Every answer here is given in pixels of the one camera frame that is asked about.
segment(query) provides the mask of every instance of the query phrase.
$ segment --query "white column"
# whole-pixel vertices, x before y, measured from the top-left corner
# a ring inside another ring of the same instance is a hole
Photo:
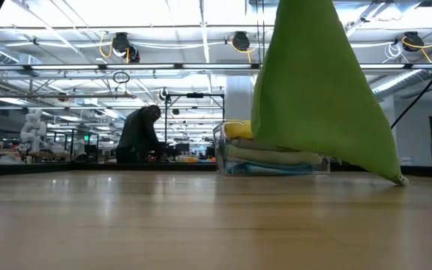
[[[251,120],[253,83],[250,76],[226,78],[226,119]]]

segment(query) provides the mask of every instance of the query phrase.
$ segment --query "wooden table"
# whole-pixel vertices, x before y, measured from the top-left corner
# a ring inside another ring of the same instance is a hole
[[[0,269],[432,269],[432,178],[0,176]]]

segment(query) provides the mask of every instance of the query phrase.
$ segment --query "green cloth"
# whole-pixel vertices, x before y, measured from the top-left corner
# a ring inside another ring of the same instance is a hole
[[[251,125],[255,140],[328,155],[407,184],[388,120],[331,0],[280,0]]]

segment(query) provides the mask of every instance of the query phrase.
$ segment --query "yellow cloth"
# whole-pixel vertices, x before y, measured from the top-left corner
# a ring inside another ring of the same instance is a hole
[[[251,121],[249,120],[229,120],[226,124],[224,124],[224,133],[230,139],[253,139],[253,133],[251,132]]]

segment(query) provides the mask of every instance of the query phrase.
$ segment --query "dark jacket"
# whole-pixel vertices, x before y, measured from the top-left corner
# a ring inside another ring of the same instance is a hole
[[[159,151],[155,122],[145,109],[138,109],[126,117],[118,149],[135,148],[137,152]]]

